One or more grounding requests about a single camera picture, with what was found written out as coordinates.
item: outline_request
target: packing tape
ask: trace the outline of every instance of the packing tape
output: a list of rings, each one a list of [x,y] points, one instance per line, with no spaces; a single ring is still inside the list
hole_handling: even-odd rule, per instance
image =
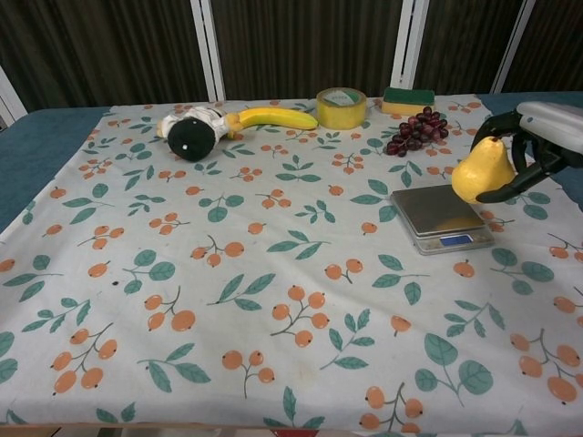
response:
[[[366,96],[352,88],[328,88],[316,96],[318,122],[329,129],[347,130],[366,118]]]

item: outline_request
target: grapes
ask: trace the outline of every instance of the grapes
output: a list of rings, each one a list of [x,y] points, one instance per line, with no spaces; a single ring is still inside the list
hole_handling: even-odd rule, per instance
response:
[[[399,125],[399,132],[395,132],[384,152],[402,158],[407,151],[419,150],[426,143],[446,138],[449,135],[447,120],[442,119],[442,116],[440,112],[424,107],[422,112],[407,118],[406,123]]]

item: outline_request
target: black ball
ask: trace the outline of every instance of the black ball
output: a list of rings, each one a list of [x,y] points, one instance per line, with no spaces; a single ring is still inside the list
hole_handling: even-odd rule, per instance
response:
[[[200,161],[215,146],[215,131],[207,123],[189,117],[180,120],[170,128],[168,144],[170,149],[187,161]]]

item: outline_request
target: robotic hand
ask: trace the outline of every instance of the robotic hand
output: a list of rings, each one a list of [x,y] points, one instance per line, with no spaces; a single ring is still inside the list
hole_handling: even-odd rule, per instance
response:
[[[481,203],[504,202],[566,167],[583,168],[583,109],[553,103],[525,102],[514,111],[490,117],[477,131],[471,149],[484,137],[512,136],[515,178],[477,196]],[[535,162],[527,166],[532,145]]]

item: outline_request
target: tablecloth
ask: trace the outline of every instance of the tablecloth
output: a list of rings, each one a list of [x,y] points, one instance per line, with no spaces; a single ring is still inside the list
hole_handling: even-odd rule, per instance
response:
[[[113,107],[0,235],[0,421],[580,431],[577,206],[549,179],[477,208],[495,247],[419,255],[388,196],[448,183],[489,112],[437,98],[449,137],[398,158],[376,103],[196,164],[155,137],[189,105]]]

